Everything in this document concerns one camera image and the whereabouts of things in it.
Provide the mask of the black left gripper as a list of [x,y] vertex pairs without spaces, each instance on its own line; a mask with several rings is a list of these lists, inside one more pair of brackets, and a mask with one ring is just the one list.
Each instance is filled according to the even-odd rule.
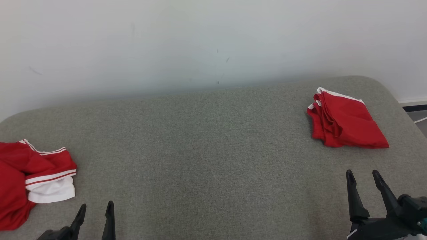
[[[87,205],[82,204],[70,227],[60,230],[47,230],[37,240],[77,240],[81,225],[84,223]],[[109,201],[105,213],[106,222],[102,234],[102,240],[116,240],[115,211],[113,201]]]

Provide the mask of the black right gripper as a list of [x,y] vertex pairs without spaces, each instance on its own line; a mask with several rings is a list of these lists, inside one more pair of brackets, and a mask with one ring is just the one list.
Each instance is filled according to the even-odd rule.
[[426,236],[426,197],[412,198],[407,194],[398,199],[378,170],[372,170],[377,189],[386,208],[385,218],[370,218],[357,191],[351,170],[346,171],[348,210],[351,229],[348,240],[397,240],[409,236]]

